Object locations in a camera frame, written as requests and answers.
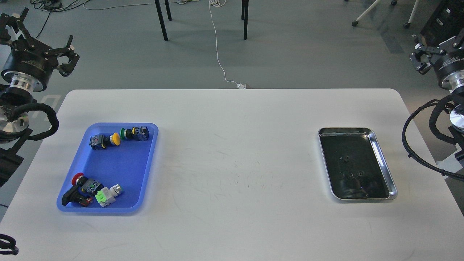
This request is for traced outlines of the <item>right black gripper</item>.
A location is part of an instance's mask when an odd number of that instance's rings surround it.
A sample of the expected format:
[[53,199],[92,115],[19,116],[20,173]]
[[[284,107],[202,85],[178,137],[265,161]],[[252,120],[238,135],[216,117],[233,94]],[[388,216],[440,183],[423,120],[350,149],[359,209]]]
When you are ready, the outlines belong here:
[[429,47],[424,43],[417,43],[409,58],[415,70],[426,74],[434,69],[439,87],[442,89],[457,89],[464,85],[464,51],[459,49],[463,45],[464,30],[448,40],[440,43],[440,47]]

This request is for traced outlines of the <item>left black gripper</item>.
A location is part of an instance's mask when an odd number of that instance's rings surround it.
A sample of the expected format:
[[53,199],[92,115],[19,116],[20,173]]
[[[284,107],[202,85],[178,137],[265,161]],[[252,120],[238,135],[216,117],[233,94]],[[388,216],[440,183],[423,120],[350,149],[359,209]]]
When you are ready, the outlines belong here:
[[[69,36],[65,47],[55,49],[34,40],[24,25],[28,11],[29,9],[25,7],[18,18],[5,13],[1,14],[0,44],[11,49],[2,68],[1,76],[11,82],[16,74],[26,74],[35,79],[33,91],[44,91],[54,69],[58,70],[62,76],[69,76],[74,71],[80,56],[71,48],[73,35]],[[12,40],[9,29],[15,34],[20,32],[22,36],[15,41]],[[59,57],[68,58],[68,62],[60,64]]]

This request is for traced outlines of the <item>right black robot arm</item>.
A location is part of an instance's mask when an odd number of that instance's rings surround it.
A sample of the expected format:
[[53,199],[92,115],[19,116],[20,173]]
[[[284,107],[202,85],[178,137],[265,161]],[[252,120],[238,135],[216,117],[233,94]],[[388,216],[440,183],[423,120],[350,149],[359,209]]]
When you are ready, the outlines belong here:
[[[448,144],[458,145],[460,150],[454,154],[459,165],[463,165],[463,89],[464,89],[464,62],[463,62],[463,35],[460,30],[456,36],[439,43],[436,47],[427,46],[420,39],[416,40],[414,52],[409,59],[415,70],[424,75],[433,69],[438,79],[439,87],[449,90],[450,94],[442,99],[433,99],[416,109],[407,119],[402,130],[403,147],[408,157],[419,164],[455,180],[463,181],[463,175],[450,172],[426,162],[408,144],[406,131],[411,121],[424,109],[433,107],[428,120],[432,134],[439,140]],[[448,127],[451,136],[443,134],[437,127],[436,121],[442,112],[449,114],[451,125]]]

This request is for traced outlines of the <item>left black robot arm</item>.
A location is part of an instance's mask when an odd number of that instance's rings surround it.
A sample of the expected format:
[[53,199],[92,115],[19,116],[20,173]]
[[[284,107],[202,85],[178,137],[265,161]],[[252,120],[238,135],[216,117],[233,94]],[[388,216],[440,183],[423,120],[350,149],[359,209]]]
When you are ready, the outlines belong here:
[[[0,140],[2,144],[15,141],[13,147],[1,149],[0,185],[4,185],[23,162],[19,149],[27,140],[43,140],[59,128],[56,111],[33,98],[33,92],[47,88],[53,70],[69,76],[75,69],[79,55],[71,49],[71,35],[65,47],[52,48],[32,37],[25,28],[28,13],[25,8],[20,17],[1,15],[1,44],[11,51],[1,70],[7,84],[1,85]],[[42,111],[51,124],[50,129],[33,135],[29,127],[28,112]]]

